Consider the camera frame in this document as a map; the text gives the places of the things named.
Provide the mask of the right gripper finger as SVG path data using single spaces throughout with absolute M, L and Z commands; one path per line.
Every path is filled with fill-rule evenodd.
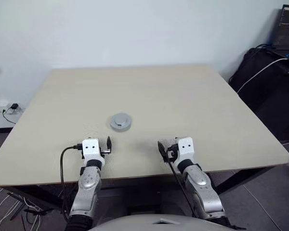
M 165 151 L 164 145 L 160 141 L 158 141 L 158 150 L 163 159 L 168 159 L 168 154 Z

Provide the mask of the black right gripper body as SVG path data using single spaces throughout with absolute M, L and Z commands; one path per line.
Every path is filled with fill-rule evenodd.
M 174 163 L 178 158 L 179 147 L 178 144 L 173 144 L 167 150 L 164 151 L 163 160 L 165 163 Z

